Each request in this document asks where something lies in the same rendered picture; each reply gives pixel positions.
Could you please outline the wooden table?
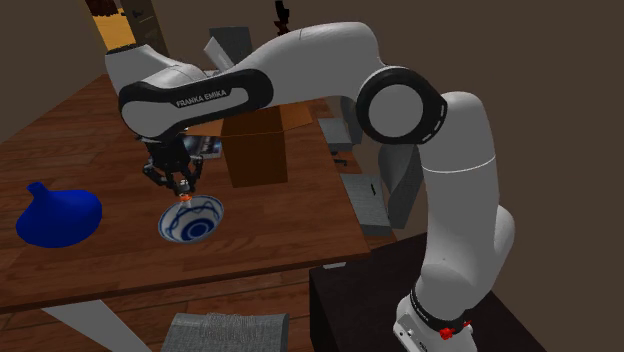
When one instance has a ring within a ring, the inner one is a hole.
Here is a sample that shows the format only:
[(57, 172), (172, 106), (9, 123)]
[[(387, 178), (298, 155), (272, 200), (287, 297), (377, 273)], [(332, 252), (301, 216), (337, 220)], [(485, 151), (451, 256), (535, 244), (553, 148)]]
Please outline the wooden table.
[[(106, 352), (42, 310), (62, 298), (105, 303), (153, 351), (175, 315), (218, 312), (286, 313), (288, 352), (314, 352), (309, 269), (361, 258), (388, 238), (361, 232), (340, 179), (358, 165), (333, 162), (317, 123), (285, 137), (283, 184), (235, 188), (223, 159), (205, 163), (197, 189), (218, 198), (225, 217), (196, 245), (160, 237), (174, 195), (142, 174), (146, 149), (122, 123), (107, 77), (0, 143), (0, 352)], [(24, 243), (15, 223), (37, 181), (96, 194), (98, 230), (58, 250)]]

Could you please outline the dark red figure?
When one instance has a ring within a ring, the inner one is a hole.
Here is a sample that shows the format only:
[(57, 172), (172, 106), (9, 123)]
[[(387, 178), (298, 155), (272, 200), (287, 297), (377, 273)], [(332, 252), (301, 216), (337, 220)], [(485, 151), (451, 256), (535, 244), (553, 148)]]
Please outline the dark red figure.
[(285, 7), (282, 0), (276, 0), (274, 2), (277, 20), (274, 21), (274, 25), (277, 27), (277, 35), (281, 36), (289, 32), (288, 24), (290, 18), (290, 10)]

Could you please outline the black robot stand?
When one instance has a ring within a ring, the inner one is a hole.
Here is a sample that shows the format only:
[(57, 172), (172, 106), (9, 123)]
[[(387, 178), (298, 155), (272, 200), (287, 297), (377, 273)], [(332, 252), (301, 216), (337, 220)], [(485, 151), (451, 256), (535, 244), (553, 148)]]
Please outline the black robot stand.
[[(315, 352), (407, 352), (393, 332), (396, 307), (420, 275), (426, 234), (371, 251), (367, 259), (309, 271)], [(490, 292), (465, 313), (478, 352), (547, 352)]]

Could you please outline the blue vase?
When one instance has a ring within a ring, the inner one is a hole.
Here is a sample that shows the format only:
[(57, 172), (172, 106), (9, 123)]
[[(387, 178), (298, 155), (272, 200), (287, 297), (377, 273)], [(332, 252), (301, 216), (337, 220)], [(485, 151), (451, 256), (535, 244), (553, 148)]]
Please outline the blue vase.
[(33, 200), (16, 221), (26, 243), (42, 248), (75, 245), (98, 228), (102, 204), (86, 190), (49, 190), (42, 182), (27, 186)]

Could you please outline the brown cardboard box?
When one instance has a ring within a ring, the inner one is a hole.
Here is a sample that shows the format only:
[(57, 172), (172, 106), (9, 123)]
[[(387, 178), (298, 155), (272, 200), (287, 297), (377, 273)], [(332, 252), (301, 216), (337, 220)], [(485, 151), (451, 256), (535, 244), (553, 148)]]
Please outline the brown cardboard box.
[(311, 122), (300, 102), (196, 125), (187, 134), (218, 137), (232, 186), (251, 187), (288, 181), (285, 132)]

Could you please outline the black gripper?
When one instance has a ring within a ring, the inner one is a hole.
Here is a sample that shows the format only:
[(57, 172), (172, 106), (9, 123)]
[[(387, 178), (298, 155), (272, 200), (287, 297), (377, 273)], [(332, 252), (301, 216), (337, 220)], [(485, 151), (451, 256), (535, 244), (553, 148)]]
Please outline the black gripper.
[[(145, 176), (158, 186), (176, 191), (173, 174), (179, 172), (182, 175), (180, 193), (191, 194), (196, 191), (196, 182), (200, 179), (203, 168), (201, 155), (190, 158), (181, 137), (169, 142), (146, 142), (145, 145), (150, 154), (148, 163), (142, 168)], [(193, 170), (189, 169), (190, 160)]]

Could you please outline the white bowl with blue pattern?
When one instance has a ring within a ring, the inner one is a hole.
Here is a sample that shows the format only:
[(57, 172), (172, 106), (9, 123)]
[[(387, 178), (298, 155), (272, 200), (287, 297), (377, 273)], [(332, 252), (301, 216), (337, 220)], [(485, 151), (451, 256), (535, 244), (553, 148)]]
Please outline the white bowl with blue pattern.
[(167, 241), (192, 244), (210, 237), (224, 216), (224, 206), (215, 197), (192, 196), (192, 206), (181, 209), (180, 200), (171, 205), (160, 217), (158, 231)]

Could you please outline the brown door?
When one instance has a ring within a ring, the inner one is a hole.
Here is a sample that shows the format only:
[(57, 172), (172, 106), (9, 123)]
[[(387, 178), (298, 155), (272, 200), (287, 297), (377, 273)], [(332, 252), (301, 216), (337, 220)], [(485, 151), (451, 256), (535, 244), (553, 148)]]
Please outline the brown door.
[(148, 44), (158, 53), (169, 56), (152, 0), (120, 0), (137, 44)]

